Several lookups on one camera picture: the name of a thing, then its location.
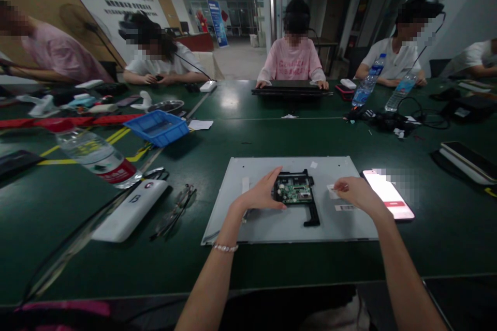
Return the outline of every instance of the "blue plastic basket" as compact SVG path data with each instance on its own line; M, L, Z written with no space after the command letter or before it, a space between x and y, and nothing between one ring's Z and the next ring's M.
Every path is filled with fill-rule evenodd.
M131 119L124 125L155 146L164 147L189 133L186 121L161 110Z

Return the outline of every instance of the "eyeglasses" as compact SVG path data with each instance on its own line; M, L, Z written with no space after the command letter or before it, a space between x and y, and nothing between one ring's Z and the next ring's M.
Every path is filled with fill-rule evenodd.
M193 185L186 184L185 188L180 191L174 200L174 208L172 211L165 213L155 227L155 234L149 239L156 240L161 236L165 236L172 230L181 215L185 212L186 206L190 202L192 195L197 191Z

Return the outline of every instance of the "plastic bottle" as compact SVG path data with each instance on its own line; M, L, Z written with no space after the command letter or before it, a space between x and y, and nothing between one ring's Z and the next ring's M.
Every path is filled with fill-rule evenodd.
M44 127L55 134L68 157L117 189L127 189L141 179L142 173L102 137L75 127L67 119Z
M386 53L382 53L374 62L373 67L371 67L371 69L369 70L369 75L366 76L366 78L356 89L356 93L354 94L354 98L352 99L352 106L362 106L366 103L366 100L374 89L376 80L378 80L379 75L383 71L386 56Z
M397 88L395 89L395 91L393 91L392 96L385 105L386 111L397 111L399 102L403 98L407 97L413 86L416 84L417 76L417 71L410 71L402 78L399 85L397 85Z

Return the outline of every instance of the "barcode label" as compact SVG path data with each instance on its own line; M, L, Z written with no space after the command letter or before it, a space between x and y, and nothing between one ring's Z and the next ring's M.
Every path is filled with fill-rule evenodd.
M341 211L341 210L355 210L355 209L357 209L357 207L354 207L351 204L339 204L339 205L335 206L335 209L337 211Z

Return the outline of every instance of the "pink shirt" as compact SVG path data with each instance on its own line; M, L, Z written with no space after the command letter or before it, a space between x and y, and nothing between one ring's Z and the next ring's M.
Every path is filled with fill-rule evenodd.
M311 39L296 47L284 38L274 42L257 80L326 80Z
M53 70L80 83L94 79L113 82L84 46L48 23L40 23L33 35L23 37L22 46L44 70Z

